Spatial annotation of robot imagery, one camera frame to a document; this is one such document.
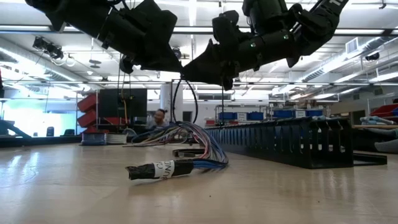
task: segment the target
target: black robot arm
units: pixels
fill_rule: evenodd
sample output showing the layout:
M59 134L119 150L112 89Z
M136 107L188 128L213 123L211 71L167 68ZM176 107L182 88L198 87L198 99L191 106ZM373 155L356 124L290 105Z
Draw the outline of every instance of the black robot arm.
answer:
M239 72L259 70L261 65L283 58L293 67L302 55L310 55L335 33L348 0L320 0L310 10L284 0L244 0L243 13L251 32L241 32L238 13L228 11L212 20L214 38L206 50L183 68L186 80L233 86Z
M115 4L124 3L117 10ZM121 70L132 72L133 65L143 70L181 71L181 63L169 45L177 16L161 10L154 0L144 0L134 9L124 1L107 0L26 0L45 13L55 31L67 24L102 41L124 57Z

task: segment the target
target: person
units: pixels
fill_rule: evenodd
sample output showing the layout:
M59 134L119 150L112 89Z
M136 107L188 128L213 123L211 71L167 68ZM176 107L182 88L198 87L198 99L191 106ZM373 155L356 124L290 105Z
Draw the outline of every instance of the person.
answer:
M147 124L148 129L162 129L167 127L167 123L164 121L166 111L163 109L158 109L155 112L154 119Z

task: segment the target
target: cable harness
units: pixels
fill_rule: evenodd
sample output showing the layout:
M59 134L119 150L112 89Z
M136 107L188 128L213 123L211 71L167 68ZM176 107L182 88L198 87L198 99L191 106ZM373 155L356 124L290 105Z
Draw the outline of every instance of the cable harness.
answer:
M133 141L139 137L150 137L143 142L133 143L135 147L159 146L169 144L170 142L181 139L177 136L183 136L181 144L187 140L187 136L192 134L195 139L204 146L203 154L195 159L180 159L174 161L155 162L142 166L126 167L131 180L136 179L168 179L175 176L190 174L193 169L223 169L228 165L228 157L215 139L203 128L186 122L179 121L162 129L150 131L136 136Z

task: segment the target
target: table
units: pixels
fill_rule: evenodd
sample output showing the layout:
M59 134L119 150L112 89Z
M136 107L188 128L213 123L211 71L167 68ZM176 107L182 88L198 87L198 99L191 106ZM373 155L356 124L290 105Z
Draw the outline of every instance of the table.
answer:
M178 148L2 149L0 223L398 223L396 155L387 166L307 170L228 153L218 172L128 179L124 167Z

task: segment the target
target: air vent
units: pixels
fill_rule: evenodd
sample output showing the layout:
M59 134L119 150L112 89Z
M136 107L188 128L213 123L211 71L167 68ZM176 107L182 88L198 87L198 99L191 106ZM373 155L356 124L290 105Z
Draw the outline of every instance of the air vent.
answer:
M375 89L374 90L374 95L375 96L383 95L383 89L382 88Z
M358 50L358 38L349 41L346 43L346 53L350 54Z
M198 94L198 100L221 100L222 94ZM231 100L231 94L224 94L224 100Z

